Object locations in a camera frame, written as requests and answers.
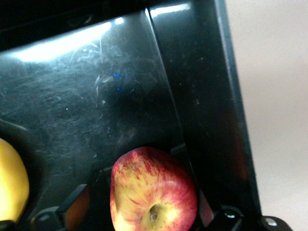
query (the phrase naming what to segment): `apple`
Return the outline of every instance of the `apple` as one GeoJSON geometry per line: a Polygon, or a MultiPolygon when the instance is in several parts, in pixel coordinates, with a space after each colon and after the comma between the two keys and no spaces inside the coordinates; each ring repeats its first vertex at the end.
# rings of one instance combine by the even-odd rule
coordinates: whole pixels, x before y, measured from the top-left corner
{"type": "Polygon", "coordinates": [[[137,148],[112,168],[110,210],[116,231],[187,231],[197,213],[195,185],[170,154],[137,148]]]}
{"type": "Polygon", "coordinates": [[[29,197],[26,168],[17,151],[0,139],[0,221],[17,222],[29,197]]]}

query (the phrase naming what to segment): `beige surface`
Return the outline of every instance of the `beige surface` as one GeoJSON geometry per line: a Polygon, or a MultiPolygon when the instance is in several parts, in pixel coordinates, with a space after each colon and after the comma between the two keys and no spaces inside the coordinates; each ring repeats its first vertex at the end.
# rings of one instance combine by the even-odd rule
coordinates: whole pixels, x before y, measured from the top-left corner
{"type": "Polygon", "coordinates": [[[308,1],[226,0],[262,213],[308,230],[308,1]]]}

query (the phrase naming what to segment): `yellow fruit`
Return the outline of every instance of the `yellow fruit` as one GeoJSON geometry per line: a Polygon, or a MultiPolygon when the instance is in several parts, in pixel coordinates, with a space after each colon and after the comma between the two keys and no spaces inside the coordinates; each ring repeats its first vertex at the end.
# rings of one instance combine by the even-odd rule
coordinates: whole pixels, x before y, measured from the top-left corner
{"type": "Polygon", "coordinates": [[[17,151],[0,139],[0,220],[17,222],[29,197],[26,168],[17,151]]]}

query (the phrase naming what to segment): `scratched black surface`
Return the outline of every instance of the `scratched black surface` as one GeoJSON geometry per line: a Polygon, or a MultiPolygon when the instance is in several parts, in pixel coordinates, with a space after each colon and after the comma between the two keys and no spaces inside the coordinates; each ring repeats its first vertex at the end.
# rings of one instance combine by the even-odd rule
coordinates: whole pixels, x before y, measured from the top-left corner
{"type": "MultiPolygon", "coordinates": [[[[31,184],[21,223],[135,147],[183,143],[148,18],[123,19],[48,61],[0,55],[0,135],[19,151],[31,184]]],[[[108,190],[100,196],[109,202],[108,190]]]]}

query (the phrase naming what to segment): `apple skin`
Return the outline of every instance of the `apple skin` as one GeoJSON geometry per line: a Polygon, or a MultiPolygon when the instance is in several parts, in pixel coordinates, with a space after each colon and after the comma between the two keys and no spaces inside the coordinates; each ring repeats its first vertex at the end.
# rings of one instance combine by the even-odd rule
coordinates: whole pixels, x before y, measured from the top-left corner
{"type": "Polygon", "coordinates": [[[110,211],[116,231],[188,231],[197,213],[195,185],[170,154],[137,148],[113,166],[110,211]]]}

